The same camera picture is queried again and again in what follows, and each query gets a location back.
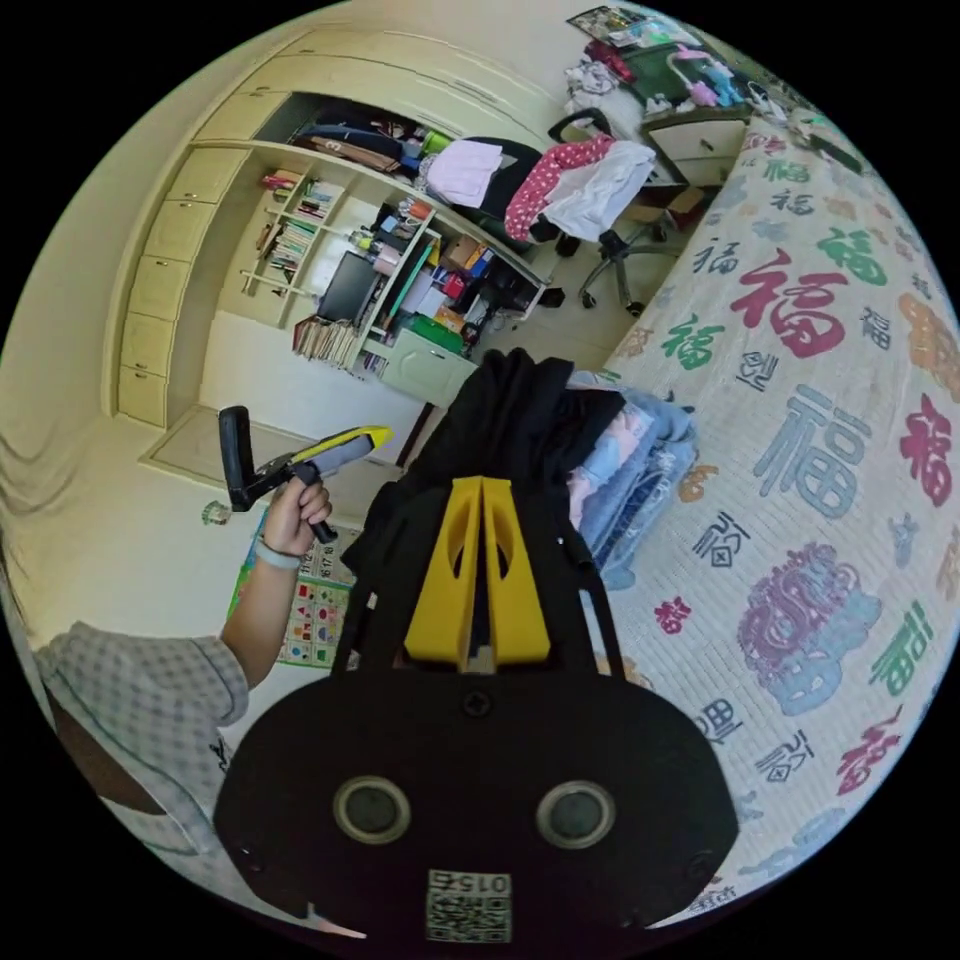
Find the toy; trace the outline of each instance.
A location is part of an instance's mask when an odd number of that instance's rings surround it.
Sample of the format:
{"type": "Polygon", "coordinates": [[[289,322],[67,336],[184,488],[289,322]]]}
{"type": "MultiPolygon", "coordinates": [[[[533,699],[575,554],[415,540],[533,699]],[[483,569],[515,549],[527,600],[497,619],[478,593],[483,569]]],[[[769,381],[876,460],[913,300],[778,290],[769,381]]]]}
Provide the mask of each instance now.
{"type": "Polygon", "coordinates": [[[700,65],[701,72],[705,73],[717,91],[717,104],[721,107],[729,107],[735,103],[743,103],[743,97],[734,89],[730,78],[733,76],[731,70],[716,60],[710,60],[700,65]]]}

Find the qr code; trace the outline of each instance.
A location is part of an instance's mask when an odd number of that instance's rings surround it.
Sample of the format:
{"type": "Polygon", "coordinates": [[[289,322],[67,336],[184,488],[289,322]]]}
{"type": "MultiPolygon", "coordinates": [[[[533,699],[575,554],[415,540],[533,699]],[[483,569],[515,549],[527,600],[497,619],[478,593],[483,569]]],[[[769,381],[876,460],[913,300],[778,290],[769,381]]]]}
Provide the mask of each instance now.
{"type": "Polygon", "coordinates": [[[430,871],[428,940],[510,943],[511,931],[511,884],[507,874],[430,871]]]}

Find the white wall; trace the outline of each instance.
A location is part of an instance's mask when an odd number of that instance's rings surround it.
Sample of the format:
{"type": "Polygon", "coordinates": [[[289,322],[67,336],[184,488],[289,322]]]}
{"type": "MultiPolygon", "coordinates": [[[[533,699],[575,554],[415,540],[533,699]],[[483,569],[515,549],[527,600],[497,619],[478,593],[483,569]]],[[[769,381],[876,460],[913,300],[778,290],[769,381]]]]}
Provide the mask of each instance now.
{"type": "Polygon", "coordinates": [[[292,333],[218,311],[200,402],[214,409],[243,404],[257,423],[309,439],[361,425],[392,427],[378,457],[394,462],[423,404],[377,381],[365,382],[290,349],[292,333]]]}

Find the drawer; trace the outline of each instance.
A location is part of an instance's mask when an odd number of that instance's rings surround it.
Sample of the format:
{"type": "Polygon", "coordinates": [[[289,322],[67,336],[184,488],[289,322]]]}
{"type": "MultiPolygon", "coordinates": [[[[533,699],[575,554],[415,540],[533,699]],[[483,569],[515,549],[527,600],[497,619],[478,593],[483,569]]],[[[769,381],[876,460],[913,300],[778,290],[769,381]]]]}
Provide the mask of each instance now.
{"type": "Polygon", "coordinates": [[[650,130],[651,138],[673,161],[736,157],[743,146],[746,124],[740,120],[704,120],[650,130]]]}
{"type": "Polygon", "coordinates": [[[190,153],[167,194],[171,200],[218,203],[249,151],[198,147],[190,153]]]}
{"type": "Polygon", "coordinates": [[[252,140],[287,96],[267,91],[235,93],[220,104],[194,140],[252,140]]]}
{"type": "Polygon", "coordinates": [[[164,200],[143,248],[145,256],[192,260],[216,210],[199,200],[164,200]]]}
{"type": "Polygon", "coordinates": [[[172,344],[172,323],[142,313],[128,313],[123,325],[120,363],[134,370],[165,377],[172,344]]]}
{"type": "Polygon", "coordinates": [[[725,183],[736,163],[735,157],[723,160],[677,160],[677,169],[694,187],[718,187],[725,183]]]}
{"type": "Polygon", "coordinates": [[[401,393],[446,409],[476,369],[469,360],[404,330],[397,337],[381,380],[401,393]]]}
{"type": "Polygon", "coordinates": [[[134,420],[166,426],[167,381],[142,370],[120,368],[117,409],[134,420]]]}
{"type": "Polygon", "coordinates": [[[176,320],[190,264],[182,260],[141,257],[127,309],[161,320],[176,320]]]}

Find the bed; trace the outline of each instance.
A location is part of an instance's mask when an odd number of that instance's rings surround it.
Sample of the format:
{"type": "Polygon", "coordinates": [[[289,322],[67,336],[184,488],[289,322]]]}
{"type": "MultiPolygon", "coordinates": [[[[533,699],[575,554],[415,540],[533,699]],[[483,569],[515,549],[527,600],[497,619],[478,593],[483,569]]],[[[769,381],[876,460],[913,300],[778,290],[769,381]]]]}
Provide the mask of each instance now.
{"type": "Polygon", "coordinates": [[[741,825],[666,923],[819,850],[933,699],[960,610],[956,334],[879,177],[758,117],[607,363],[695,408],[699,458],[610,600],[634,676],[713,741],[741,825]]]}

